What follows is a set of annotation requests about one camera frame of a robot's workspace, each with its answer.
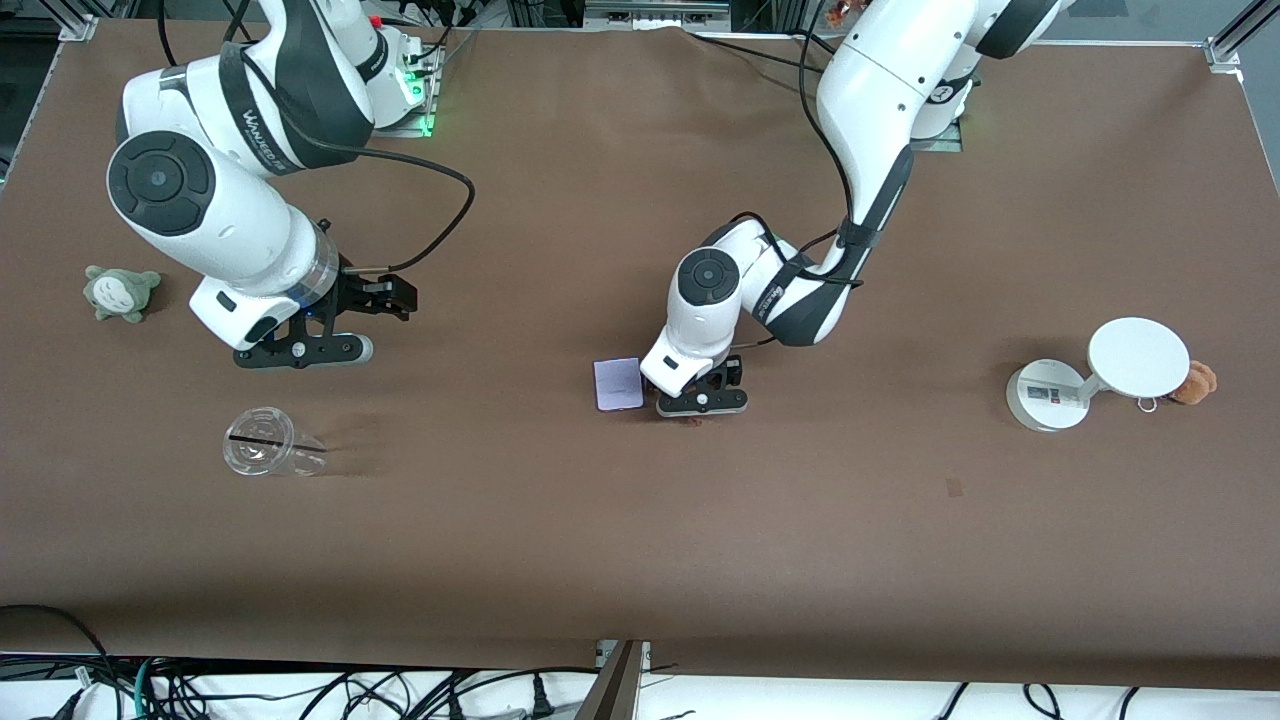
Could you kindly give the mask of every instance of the turtle plush toy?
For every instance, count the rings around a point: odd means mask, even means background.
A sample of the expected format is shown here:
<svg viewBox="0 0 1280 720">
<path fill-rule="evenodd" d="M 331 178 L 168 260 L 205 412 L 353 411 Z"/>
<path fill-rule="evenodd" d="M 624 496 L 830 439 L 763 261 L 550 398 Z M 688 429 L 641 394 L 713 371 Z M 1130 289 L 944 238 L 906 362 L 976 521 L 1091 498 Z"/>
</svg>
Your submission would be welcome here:
<svg viewBox="0 0 1280 720">
<path fill-rule="evenodd" d="M 131 323 L 141 323 L 151 291 L 160 284 L 160 273 L 152 270 L 131 273 L 90 265 L 84 268 L 84 277 L 88 278 L 84 297 L 99 320 L 119 315 Z"/>
</svg>

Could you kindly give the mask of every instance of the white circular disc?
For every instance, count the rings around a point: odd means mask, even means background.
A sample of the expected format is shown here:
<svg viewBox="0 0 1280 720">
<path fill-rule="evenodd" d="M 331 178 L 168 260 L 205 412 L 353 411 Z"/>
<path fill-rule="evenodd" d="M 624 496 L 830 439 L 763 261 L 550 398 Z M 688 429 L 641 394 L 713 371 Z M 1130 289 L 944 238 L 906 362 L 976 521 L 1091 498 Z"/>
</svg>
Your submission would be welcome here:
<svg viewBox="0 0 1280 720">
<path fill-rule="evenodd" d="M 1164 397 L 1192 368 L 1187 343 L 1146 318 L 1120 318 L 1089 340 L 1089 366 L 1106 386 L 1129 397 Z"/>
<path fill-rule="evenodd" d="M 1005 398 L 1018 421 L 1033 430 L 1056 433 L 1078 425 L 1089 414 L 1079 398 L 1084 378 L 1059 360 L 1037 360 L 1009 378 Z"/>
</svg>

